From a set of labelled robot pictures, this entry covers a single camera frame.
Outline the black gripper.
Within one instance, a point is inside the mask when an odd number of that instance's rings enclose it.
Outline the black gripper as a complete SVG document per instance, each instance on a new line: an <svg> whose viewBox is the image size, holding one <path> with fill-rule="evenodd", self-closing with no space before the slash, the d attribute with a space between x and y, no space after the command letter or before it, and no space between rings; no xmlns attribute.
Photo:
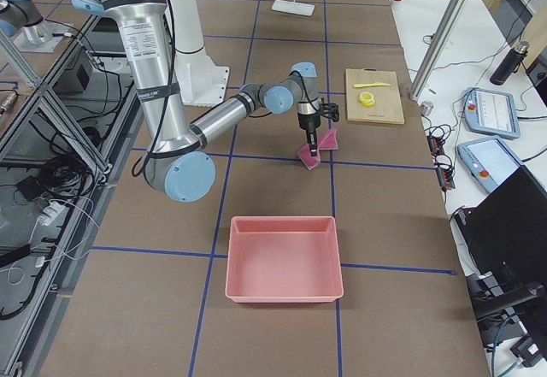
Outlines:
<svg viewBox="0 0 547 377"><path fill-rule="evenodd" d="M306 131L309 153L312 157L318 155L316 129L321 125L321 117L317 114L297 114L298 123L301 129Z"/></svg>

